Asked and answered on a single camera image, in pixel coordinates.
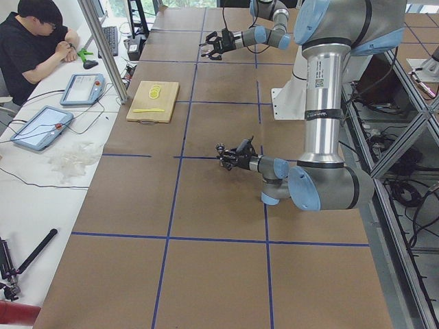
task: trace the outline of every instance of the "black hair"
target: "black hair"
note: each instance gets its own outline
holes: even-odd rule
[[[52,0],[20,0],[17,11],[23,18],[33,16],[41,23],[62,25],[61,12]]]

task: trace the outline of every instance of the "black t-shirt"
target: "black t-shirt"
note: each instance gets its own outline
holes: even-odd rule
[[[35,36],[15,19],[16,15],[11,12],[0,24],[0,68],[13,102],[21,105],[36,87],[22,73],[35,69],[52,56],[68,29],[57,27],[48,36]]]

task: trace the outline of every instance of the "keyboard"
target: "keyboard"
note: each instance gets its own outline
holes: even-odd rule
[[[111,54],[113,56],[117,56],[119,53],[119,45],[117,40],[117,27],[115,26],[105,26],[102,28],[104,32],[105,38],[108,41],[108,45],[110,46]]]

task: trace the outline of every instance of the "device screen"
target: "device screen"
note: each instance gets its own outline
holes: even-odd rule
[[[88,101],[95,85],[96,75],[78,75],[73,80],[65,101]]]
[[[54,134],[55,124],[62,122],[66,117],[63,112],[46,108],[34,120],[15,136],[14,140],[24,140],[27,144],[37,146],[47,134]]]

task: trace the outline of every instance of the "white desk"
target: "white desk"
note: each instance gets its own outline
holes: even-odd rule
[[[90,31],[86,24],[83,24],[78,33],[84,36],[81,38],[81,47],[88,40]],[[111,83],[104,63],[97,58],[95,43],[92,42],[88,50],[92,51],[94,56],[87,56],[87,58],[97,60],[99,62],[97,66],[85,70],[82,68],[82,61],[79,58],[72,63],[62,63],[55,72],[35,88],[31,97],[51,90],[63,89],[74,73],[102,73],[106,78],[106,83]],[[119,54],[126,56],[126,50],[122,42],[119,43]],[[126,66],[126,61],[122,57],[115,58],[115,61],[119,72],[122,72]],[[63,108],[59,104],[61,95],[62,93],[48,94],[29,101],[22,107],[15,119],[29,120],[46,105]],[[42,152],[30,151],[11,142],[0,143],[0,155],[3,156],[0,160],[0,167],[29,183],[56,186],[89,186],[99,160],[96,160],[93,164],[80,166],[84,170],[84,174],[75,174],[71,177],[66,177],[62,173],[62,169],[57,169],[51,162],[57,161],[61,157],[71,158],[72,154],[82,156],[80,162],[85,161],[86,157],[84,155],[98,154],[97,158],[100,158],[103,146],[119,111],[120,101],[114,88],[111,88],[102,97],[100,104],[97,103],[89,109],[87,107],[67,109],[77,117],[70,125],[76,132],[83,132],[96,118],[97,120],[83,134],[76,134],[72,130],[66,129],[52,145]],[[14,130],[19,129],[20,126],[20,123],[10,125]],[[13,131],[7,129],[0,136],[0,142],[8,141],[12,134]],[[78,152],[85,145],[88,145],[86,151]],[[27,270],[18,275],[22,293],[19,294],[19,299],[16,302],[42,306],[85,198],[86,188],[39,188],[28,186],[1,171],[0,189],[3,191],[0,197],[0,236],[8,242],[12,261],[16,268],[31,254],[34,248],[49,233],[50,229],[56,228],[58,230],[58,234]],[[86,280],[86,278],[81,278],[79,273],[78,281],[72,282],[72,284],[81,284],[83,279]],[[29,327],[0,325],[0,328]]]

